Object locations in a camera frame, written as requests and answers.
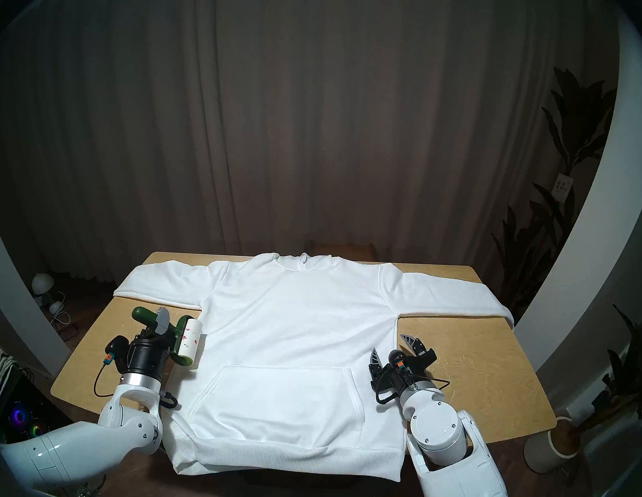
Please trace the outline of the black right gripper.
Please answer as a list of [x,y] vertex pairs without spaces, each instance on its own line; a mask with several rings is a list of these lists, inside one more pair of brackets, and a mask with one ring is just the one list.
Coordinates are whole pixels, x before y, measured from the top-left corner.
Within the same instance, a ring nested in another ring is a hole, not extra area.
[[[400,338],[414,355],[424,355],[427,348],[423,342],[408,334],[400,334]],[[399,399],[403,404],[408,398],[421,390],[432,388],[432,379],[426,376],[410,374],[408,377],[395,371],[383,369],[377,350],[374,348],[369,357],[369,372],[371,388],[375,392],[377,403],[389,403]]]

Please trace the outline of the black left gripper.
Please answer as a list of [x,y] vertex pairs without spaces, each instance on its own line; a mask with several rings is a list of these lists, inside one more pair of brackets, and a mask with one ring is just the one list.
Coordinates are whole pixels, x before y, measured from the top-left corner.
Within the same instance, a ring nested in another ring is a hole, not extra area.
[[135,337],[125,357],[125,374],[136,373],[161,379],[170,356],[170,313],[162,306],[156,311],[153,337]]

